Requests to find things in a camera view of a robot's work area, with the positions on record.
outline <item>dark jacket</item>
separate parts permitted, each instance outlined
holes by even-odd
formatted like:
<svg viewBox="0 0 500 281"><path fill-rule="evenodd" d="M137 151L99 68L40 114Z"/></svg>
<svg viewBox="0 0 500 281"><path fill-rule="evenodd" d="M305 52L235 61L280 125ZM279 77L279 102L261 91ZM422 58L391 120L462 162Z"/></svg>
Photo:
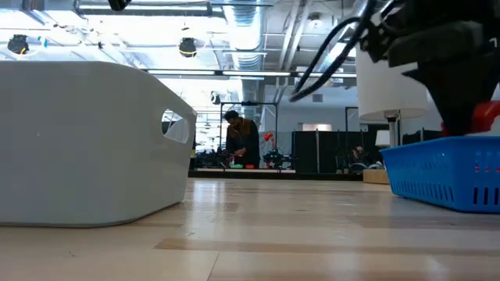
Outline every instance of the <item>dark jacket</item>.
<svg viewBox="0 0 500 281"><path fill-rule="evenodd" d="M259 131L255 122L249 119L242 119L238 128L227 127L226 149L229 154L245 148L243 157L235 157L237 164L253 164L258 166L260 163L259 151Z"/></svg>

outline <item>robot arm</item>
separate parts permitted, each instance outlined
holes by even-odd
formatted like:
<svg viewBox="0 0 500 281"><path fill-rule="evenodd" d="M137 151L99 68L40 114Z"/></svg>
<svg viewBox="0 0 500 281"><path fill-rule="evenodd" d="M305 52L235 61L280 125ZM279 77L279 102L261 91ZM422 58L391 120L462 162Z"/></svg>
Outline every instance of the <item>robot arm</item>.
<svg viewBox="0 0 500 281"><path fill-rule="evenodd" d="M378 25L371 21L377 1L367 1L360 18L346 20L359 23L346 52L317 83L302 90L308 76L304 75L291 100L304 98L321 87L343 63L350 48L359 43L374 62L387 60L390 67L417 63L417 69L403 75L427 87L448 135L485 130L484 124L477 123L487 114L481 115L478 110L500 108L500 104L484 105L491 100L500 77L500 51L496 45L500 37L500 1L389 1L380 11ZM320 56L306 74L311 73Z"/></svg>

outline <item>wooden surface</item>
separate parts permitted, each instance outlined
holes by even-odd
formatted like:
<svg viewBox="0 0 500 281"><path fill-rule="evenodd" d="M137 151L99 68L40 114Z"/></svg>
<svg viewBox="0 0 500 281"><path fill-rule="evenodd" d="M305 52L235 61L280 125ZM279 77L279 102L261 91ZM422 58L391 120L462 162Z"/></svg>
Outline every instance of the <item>wooden surface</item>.
<svg viewBox="0 0 500 281"><path fill-rule="evenodd" d="M384 169L366 169L362 171L365 183L389 184L388 173Z"/></svg>
<svg viewBox="0 0 500 281"><path fill-rule="evenodd" d="M125 226L0 227L1 281L500 280L500 216L349 182L190 180Z"/></svg>

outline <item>blue plastic basket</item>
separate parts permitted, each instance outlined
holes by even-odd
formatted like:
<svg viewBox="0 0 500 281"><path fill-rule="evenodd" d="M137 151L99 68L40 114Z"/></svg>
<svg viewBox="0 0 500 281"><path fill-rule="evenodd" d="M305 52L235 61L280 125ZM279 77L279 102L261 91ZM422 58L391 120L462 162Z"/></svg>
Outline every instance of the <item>blue plastic basket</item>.
<svg viewBox="0 0 500 281"><path fill-rule="evenodd" d="M500 213L500 137L446 137L382 154L394 194L461 212Z"/></svg>

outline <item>person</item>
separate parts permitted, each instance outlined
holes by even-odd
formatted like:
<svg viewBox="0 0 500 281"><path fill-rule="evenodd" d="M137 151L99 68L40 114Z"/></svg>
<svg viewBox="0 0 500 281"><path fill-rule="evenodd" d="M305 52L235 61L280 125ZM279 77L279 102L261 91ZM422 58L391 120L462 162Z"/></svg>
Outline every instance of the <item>person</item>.
<svg viewBox="0 0 500 281"><path fill-rule="evenodd" d="M253 120L241 118L234 110L226 112L224 119L229 123L226 136L228 160L234 160L234 164L253 165L257 169L260 163L257 125Z"/></svg>

